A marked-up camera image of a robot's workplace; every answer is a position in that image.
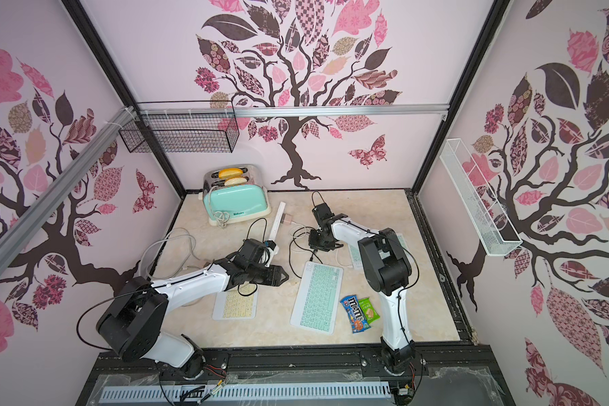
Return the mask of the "white power strip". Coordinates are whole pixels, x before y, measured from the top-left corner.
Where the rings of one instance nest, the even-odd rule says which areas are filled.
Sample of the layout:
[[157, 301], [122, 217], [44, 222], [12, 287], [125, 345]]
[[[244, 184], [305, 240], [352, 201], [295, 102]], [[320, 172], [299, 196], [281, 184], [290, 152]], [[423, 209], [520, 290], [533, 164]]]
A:
[[[284, 201], [281, 201], [279, 206], [278, 206], [278, 208], [277, 208], [277, 214], [276, 214], [276, 217], [275, 217], [274, 222], [272, 224], [271, 232], [269, 234], [269, 239], [268, 240], [273, 240], [273, 241], [276, 242], [276, 244], [277, 244], [277, 240], [276, 240], [277, 233], [279, 231], [280, 225], [282, 224], [282, 216], [284, 215], [285, 208], [286, 208], [286, 203]], [[270, 252], [270, 250], [269, 250], [269, 254], [268, 254], [268, 257], [267, 257], [267, 265], [268, 266], [272, 265], [272, 261], [273, 261], [275, 255], [277, 255], [277, 254], [272, 254], [272, 252]]]

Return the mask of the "yellow wireless keyboard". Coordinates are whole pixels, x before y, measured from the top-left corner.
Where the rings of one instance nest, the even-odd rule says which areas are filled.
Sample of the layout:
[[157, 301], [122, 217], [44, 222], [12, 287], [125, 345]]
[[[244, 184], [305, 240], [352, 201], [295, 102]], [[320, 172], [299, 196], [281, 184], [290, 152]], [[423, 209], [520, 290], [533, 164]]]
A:
[[216, 295], [214, 321], [251, 320], [256, 316], [258, 294], [240, 294], [237, 290]]

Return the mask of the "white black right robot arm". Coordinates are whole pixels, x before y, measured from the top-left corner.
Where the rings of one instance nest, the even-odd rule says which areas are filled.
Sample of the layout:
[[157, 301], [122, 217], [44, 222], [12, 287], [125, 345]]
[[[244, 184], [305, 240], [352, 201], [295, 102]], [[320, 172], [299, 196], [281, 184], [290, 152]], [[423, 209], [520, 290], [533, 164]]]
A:
[[409, 277], [420, 272], [416, 259], [390, 228], [377, 231], [358, 225], [343, 213], [334, 214], [326, 203], [314, 206], [312, 214], [318, 225], [309, 237], [313, 250], [333, 251], [342, 243], [358, 249], [365, 279], [381, 302], [382, 363], [389, 373], [404, 374], [415, 357], [407, 291], [413, 287]]

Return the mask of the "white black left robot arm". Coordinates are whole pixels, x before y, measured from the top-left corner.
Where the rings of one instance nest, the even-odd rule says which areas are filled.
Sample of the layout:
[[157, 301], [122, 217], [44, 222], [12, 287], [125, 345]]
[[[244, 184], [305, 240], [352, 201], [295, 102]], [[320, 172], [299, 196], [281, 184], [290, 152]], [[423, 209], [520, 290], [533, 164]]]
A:
[[190, 338], [162, 331], [165, 316], [211, 294], [243, 284], [279, 287], [289, 280], [272, 264], [273, 242], [247, 239], [235, 252], [203, 269], [155, 283], [143, 277], [129, 281], [96, 323], [96, 331], [125, 362], [140, 359], [169, 365], [188, 379], [206, 365], [201, 348]]

